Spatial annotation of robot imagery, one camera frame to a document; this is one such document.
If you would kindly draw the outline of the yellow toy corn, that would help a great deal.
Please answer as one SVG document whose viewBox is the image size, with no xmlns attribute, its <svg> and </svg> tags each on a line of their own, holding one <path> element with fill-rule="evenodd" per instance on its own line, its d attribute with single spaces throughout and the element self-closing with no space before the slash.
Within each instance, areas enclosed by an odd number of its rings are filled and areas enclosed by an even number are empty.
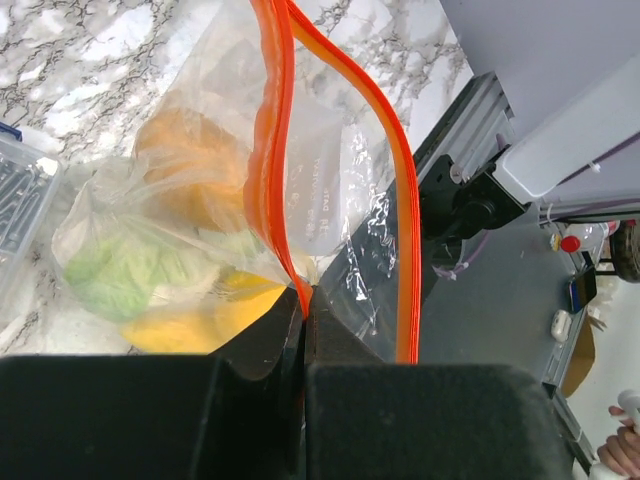
<svg viewBox="0 0 640 480">
<path fill-rule="evenodd" d="M 147 353 L 208 354 L 241 331 L 198 311 L 152 311 L 124 325 L 121 334 Z"/>
</svg>

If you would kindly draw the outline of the yellow toy orange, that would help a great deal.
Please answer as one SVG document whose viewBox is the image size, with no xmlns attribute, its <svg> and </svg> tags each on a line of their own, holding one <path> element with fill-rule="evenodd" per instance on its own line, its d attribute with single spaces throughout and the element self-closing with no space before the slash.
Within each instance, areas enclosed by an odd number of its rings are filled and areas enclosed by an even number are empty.
<svg viewBox="0 0 640 480">
<path fill-rule="evenodd" d="M 163 109 L 138 131 L 135 159 L 172 213 L 207 230 L 248 228 L 243 187 L 250 150 L 227 130 L 189 109 Z"/>
</svg>

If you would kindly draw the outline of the clear zip top bag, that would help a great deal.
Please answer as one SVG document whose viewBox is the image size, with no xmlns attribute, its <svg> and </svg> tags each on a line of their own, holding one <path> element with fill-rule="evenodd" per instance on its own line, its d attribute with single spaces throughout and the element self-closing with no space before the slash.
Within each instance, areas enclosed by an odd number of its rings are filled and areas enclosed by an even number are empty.
<svg viewBox="0 0 640 480">
<path fill-rule="evenodd" d="M 220 1 L 130 158 L 99 167 L 52 253 L 88 311 L 154 353 L 210 353 L 285 293 L 345 298 L 414 363 L 416 168 L 373 79 L 293 1 Z"/>
</svg>

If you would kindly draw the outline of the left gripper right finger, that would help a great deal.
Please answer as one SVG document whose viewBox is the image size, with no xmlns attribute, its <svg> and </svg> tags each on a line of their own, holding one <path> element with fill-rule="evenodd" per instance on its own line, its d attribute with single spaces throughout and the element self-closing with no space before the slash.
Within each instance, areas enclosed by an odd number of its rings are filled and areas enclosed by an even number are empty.
<svg viewBox="0 0 640 480">
<path fill-rule="evenodd" d="M 551 402 L 506 365 L 380 362 L 316 290 L 306 322 L 310 479 L 568 479 Z"/>
</svg>

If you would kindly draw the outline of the clear plastic packet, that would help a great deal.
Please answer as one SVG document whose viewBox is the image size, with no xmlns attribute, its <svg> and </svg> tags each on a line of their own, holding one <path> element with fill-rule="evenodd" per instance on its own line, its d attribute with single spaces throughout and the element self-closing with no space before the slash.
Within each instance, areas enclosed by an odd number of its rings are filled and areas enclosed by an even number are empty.
<svg viewBox="0 0 640 480">
<path fill-rule="evenodd" d="M 58 189 L 60 162 L 23 143 L 22 132 L 1 125 L 1 305 L 19 284 L 21 263 Z"/>
</svg>

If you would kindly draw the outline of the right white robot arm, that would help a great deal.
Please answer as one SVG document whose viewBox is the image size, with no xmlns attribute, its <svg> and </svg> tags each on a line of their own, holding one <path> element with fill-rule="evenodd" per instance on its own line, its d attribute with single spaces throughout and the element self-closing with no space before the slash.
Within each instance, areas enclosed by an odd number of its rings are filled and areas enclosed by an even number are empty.
<svg viewBox="0 0 640 480">
<path fill-rule="evenodd" d="M 499 229 L 576 173 L 639 139 L 639 59 L 589 87 L 523 139 L 493 73 L 472 78 L 416 153 L 425 238 Z"/>
</svg>

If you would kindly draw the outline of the yellow toy lemon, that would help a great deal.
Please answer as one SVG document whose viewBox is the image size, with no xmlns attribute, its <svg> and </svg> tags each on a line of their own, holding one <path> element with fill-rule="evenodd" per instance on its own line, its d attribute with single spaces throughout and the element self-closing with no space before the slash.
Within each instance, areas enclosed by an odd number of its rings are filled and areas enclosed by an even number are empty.
<svg viewBox="0 0 640 480">
<path fill-rule="evenodd" d="M 282 293 L 284 285 L 248 272 L 235 271 L 218 283 L 224 298 L 214 309 L 214 327 L 226 343 L 266 314 Z"/>
</svg>

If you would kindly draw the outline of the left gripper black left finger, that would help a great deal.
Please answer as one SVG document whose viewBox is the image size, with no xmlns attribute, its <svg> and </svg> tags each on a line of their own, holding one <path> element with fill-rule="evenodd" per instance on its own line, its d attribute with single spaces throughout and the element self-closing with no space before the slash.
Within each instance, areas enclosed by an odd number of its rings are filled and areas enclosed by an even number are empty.
<svg viewBox="0 0 640 480">
<path fill-rule="evenodd" d="M 1 362 L 5 479 L 294 479 L 301 354 L 286 290 L 209 355 Z"/>
</svg>

